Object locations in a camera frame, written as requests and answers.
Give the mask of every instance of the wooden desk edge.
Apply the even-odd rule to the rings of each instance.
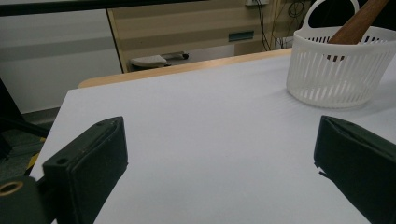
[[[90,79],[82,81],[78,85],[78,87],[79,88],[87,88],[87,87],[101,86],[101,85],[106,85],[106,84],[111,84],[111,83],[137,80],[137,79],[147,78],[147,77],[158,77],[158,76],[164,76],[164,75],[171,75],[171,74],[189,72],[189,71],[198,70],[198,69],[223,66],[226,64],[243,63],[243,62],[247,62],[247,61],[273,58],[273,57],[279,57],[279,56],[290,55],[290,54],[291,54],[291,49],[280,49],[280,50],[266,51],[266,52],[261,52],[261,53],[234,56],[234,57],[230,57],[230,58],[222,58],[222,59],[198,62],[198,63],[186,63],[186,64],[175,65],[175,66],[170,66],[170,67],[163,67],[163,68],[150,69],[150,70],[139,71],[139,72],[125,73],[125,74],[114,75],[114,76],[94,77],[94,78],[90,78]]]

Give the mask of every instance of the wooden handle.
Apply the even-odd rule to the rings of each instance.
[[[368,0],[329,40],[329,44],[356,45],[389,0]]]

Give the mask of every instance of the screw hole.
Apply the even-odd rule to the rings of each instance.
[[[8,182],[5,185],[0,186],[0,197],[7,196],[13,192],[19,190],[23,186],[21,181]]]

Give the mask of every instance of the white table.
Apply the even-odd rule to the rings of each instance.
[[[368,223],[313,154],[321,115],[396,142],[396,62],[366,105],[286,91],[290,56],[70,91],[32,175],[95,122],[123,116],[129,166],[95,223]]]

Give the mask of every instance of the white wall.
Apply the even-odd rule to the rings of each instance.
[[[22,113],[60,106],[82,80],[119,73],[104,10],[0,17],[0,78]]]

